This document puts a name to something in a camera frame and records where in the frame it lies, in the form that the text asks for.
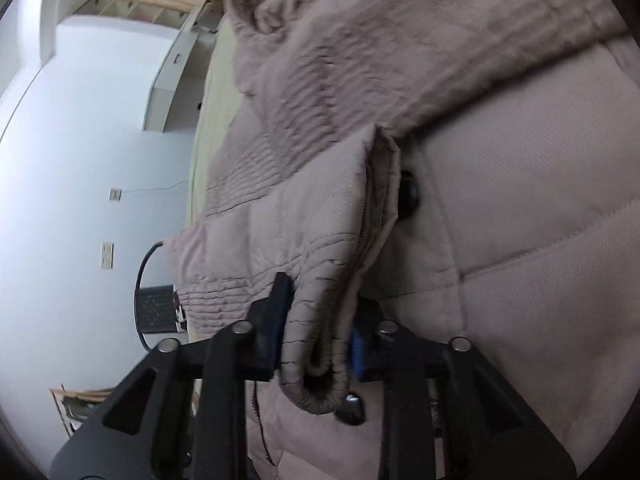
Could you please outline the mauve quilted hooded coat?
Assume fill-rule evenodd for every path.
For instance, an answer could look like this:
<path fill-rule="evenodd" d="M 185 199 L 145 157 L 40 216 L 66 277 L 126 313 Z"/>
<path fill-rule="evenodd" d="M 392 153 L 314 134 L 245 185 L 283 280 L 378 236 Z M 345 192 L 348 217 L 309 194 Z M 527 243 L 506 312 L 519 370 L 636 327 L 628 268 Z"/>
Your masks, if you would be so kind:
<path fill-rule="evenodd" d="M 168 238 L 202 338 L 295 296 L 248 455 L 372 479 L 382 390 L 357 301 L 462 336 L 585 472 L 639 392 L 639 47 L 612 0 L 227 0 L 241 101 Z"/>

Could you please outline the black metal chair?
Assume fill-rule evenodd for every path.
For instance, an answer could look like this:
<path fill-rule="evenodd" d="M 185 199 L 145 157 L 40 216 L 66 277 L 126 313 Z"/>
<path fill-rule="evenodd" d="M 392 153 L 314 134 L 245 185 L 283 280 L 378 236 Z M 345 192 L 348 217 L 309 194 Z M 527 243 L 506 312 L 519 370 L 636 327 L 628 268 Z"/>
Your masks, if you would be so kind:
<path fill-rule="evenodd" d="M 134 327 L 146 352 L 152 350 L 149 341 L 146 340 L 148 335 L 186 333 L 186 316 L 175 287 L 142 286 L 146 266 L 152 255 L 162 247 L 163 243 L 157 242 L 144 255 L 134 283 Z"/>

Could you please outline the white floating desk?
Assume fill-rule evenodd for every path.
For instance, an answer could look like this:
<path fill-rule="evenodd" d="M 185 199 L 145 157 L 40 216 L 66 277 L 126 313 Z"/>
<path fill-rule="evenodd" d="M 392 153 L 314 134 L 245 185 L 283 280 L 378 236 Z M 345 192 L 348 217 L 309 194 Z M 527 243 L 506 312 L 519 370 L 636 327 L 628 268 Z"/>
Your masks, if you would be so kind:
<path fill-rule="evenodd" d="M 223 16 L 224 12 L 211 2 L 197 6 L 188 14 L 153 80 L 143 130 L 164 132 L 183 78 L 205 78 Z"/>

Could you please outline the olive green bed sheet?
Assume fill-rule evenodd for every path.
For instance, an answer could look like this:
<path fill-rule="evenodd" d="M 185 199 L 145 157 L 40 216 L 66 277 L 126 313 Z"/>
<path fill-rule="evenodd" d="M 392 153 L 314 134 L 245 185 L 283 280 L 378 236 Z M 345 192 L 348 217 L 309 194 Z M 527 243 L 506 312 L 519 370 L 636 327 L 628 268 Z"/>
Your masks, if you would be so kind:
<path fill-rule="evenodd" d="M 194 226 L 206 205 L 209 167 L 241 103 L 236 88 L 233 59 L 236 38 L 228 18 L 220 22 L 209 60 L 204 96 L 193 141 L 186 203 L 186 227 Z"/>

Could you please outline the white wall socket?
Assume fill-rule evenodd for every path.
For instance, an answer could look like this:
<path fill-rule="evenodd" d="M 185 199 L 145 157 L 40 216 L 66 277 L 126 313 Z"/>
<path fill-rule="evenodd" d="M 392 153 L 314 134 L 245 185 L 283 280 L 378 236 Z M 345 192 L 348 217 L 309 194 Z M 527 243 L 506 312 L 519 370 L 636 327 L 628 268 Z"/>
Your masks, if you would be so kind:
<path fill-rule="evenodd" d="M 118 202 L 122 198 L 122 190 L 120 188 L 111 188 L 110 195 L 108 196 L 109 200 L 116 200 Z"/>

